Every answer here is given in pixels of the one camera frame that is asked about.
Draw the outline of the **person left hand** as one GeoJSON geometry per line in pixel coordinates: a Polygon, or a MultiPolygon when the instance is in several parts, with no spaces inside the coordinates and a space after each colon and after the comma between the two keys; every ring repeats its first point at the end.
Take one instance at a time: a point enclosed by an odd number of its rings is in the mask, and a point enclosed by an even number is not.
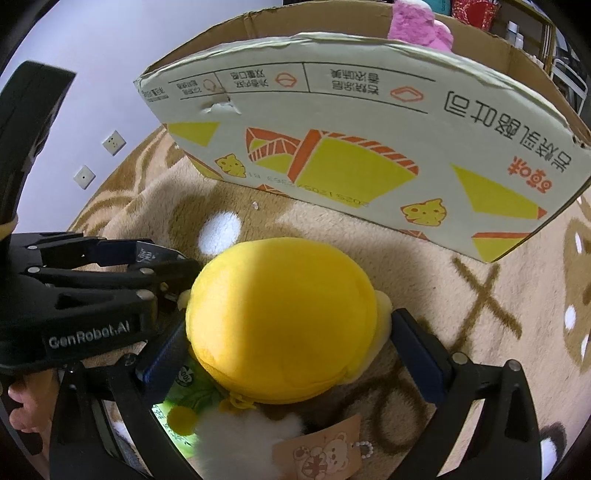
{"type": "Polygon", "coordinates": [[[24,433],[42,434],[50,426],[59,391],[53,369],[24,375],[8,389],[9,397],[20,406],[9,414],[11,426],[24,433]]]}

